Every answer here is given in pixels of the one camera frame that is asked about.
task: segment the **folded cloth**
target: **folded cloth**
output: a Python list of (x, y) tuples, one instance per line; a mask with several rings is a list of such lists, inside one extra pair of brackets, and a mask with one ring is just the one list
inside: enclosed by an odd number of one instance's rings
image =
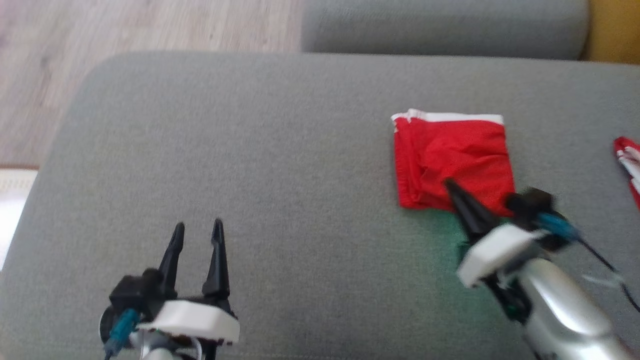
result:
[(621, 136), (613, 141), (613, 149), (618, 161), (625, 167), (631, 179), (629, 189), (636, 206), (640, 209), (640, 145)]
[(443, 185), (453, 177), (494, 213), (511, 216), (504, 200), (515, 187), (501, 115), (409, 109), (391, 120), (400, 206), (453, 211)]

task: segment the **gray sofa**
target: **gray sofa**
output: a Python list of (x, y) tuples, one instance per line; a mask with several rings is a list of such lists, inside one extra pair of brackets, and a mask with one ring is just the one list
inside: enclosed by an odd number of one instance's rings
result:
[(309, 0), (304, 51), (575, 60), (588, 0)]
[[(7, 360), (102, 359), (125, 274), (186, 224), (198, 294), (225, 221), (241, 341), (220, 359), (532, 359), (484, 289), (456, 278), (456, 219), (397, 205), (389, 116), (500, 113), (516, 186), (559, 209), (640, 293), (639, 213), (611, 150), (640, 139), (640, 67), (503, 58), (142, 53), (82, 85), (0, 272)], [(605, 277), (580, 248), (557, 262)], [(640, 316), (581, 281), (640, 350)], [(134, 359), (124, 353), (119, 359)]]

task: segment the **wooden floor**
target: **wooden floor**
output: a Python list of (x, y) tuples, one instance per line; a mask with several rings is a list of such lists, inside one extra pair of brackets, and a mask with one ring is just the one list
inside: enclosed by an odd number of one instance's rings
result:
[(0, 167), (39, 165), (78, 85), (118, 53), (299, 51), (303, 0), (0, 0)]

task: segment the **sofa armrest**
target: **sofa armrest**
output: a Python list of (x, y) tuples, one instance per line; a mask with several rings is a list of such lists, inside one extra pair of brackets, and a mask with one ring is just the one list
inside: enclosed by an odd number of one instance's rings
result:
[(302, 49), (319, 53), (577, 59), (587, 0), (307, 0)]

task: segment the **black cable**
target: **black cable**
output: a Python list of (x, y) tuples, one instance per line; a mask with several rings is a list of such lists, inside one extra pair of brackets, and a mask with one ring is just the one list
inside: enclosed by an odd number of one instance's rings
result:
[[(604, 266), (606, 266), (609, 270), (611, 270), (611, 272), (615, 273), (620, 277), (620, 279), (622, 279), (622, 276), (618, 272), (618, 269), (616, 269), (613, 265), (611, 265), (610, 262), (608, 262), (605, 258), (603, 258), (602, 255), (600, 255), (600, 253), (598, 253), (593, 247), (591, 247), (591, 245), (589, 245), (586, 241), (584, 241), (584, 239), (578, 238), (577, 241), (581, 243), (582, 246), (584, 246), (584, 248), (591, 253), (591, 255), (595, 256), (598, 260), (600, 260), (601, 263), (604, 264)], [(625, 297), (627, 298), (631, 306), (633, 306), (634, 309), (636, 309), (636, 311), (640, 313), (640, 306), (638, 306), (633, 296), (631, 296), (631, 292), (629, 292), (629, 288), (623, 281), (620, 281), (620, 288), (622, 289), (622, 292), (625, 294)]]

